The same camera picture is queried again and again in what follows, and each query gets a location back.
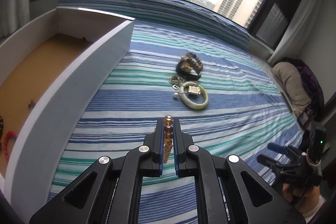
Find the silver screw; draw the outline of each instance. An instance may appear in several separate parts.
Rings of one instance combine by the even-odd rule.
[[[102,157],[99,158],[99,162],[100,162],[101,164],[106,164],[106,163],[108,163],[109,161],[110,161],[109,157],[106,157],[106,156],[102,156]]]
[[[139,151],[142,153],[145,153],[147,151],[149,151],[149,147],[147,145],[142,145],[139,147]]]
[[[231,162],[238,162],[239,158],[236,155],[230,155],[229,161]]]
[[[191,145],[188,147],[188,149],[191,151],[191,152],[196,152],[198,151],[199,147],[197,145]]]

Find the striped cloth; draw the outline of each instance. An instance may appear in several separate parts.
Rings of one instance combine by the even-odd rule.
[[[191,110],[168,82],[187,51],[204,64],[199,83],[209,95],[204,110]],[[156,119],[180,119],[183,132],[211,154],[239,155],[263,179],[274,175],[256,162],[269,142],[298,146],[301,134],[276,86],[251,56],[217,38],[136,21],[130,51],[84,112],[59,162],[49,199],[103,155],[116,158],[142,144]],[[160,178],[144,178],[139,223],[197,223],[194,178],[177,178],[173,152]]]
[[[186,0],[59,0],[60,6],[103,10],[137,20],[177,27],[217,37],[247,50],[249,35],[243,27]]]

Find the purple fabric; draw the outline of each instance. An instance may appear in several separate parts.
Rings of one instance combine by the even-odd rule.
[[[312,109],[317,115],[321,115],[324,109],[323,91],[310,68],[302,60],[298,59],[284,58],[281,62],[291,63],[297,68],[301,76],[303,88],[311,98]]]

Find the triangular cutout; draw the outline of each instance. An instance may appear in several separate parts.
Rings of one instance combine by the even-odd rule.
[[[260,207],[261,205],[272,201],[272,195],[267,192],[267,190],[262,187],[249,173],[242,171],[240,174],[254,207]]]
[[[96,172],[89,173],[63,197],[63,201],[78,209],[83,209],[93,184],[95,183],[96,177]]]

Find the person's hand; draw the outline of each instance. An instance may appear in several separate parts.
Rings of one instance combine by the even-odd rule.
[[[295,188],[293,192],[289,191],[290,184],[284,183],[282,187],[282,196],[288,202],[293,200],[293,196],[301,197],[303,194],[304,199],[299,206],[299,212],[305,214],[310,210],[314,209],[320,200],[320,187],[314,186],[306,189],[305,187],[302,188]]]

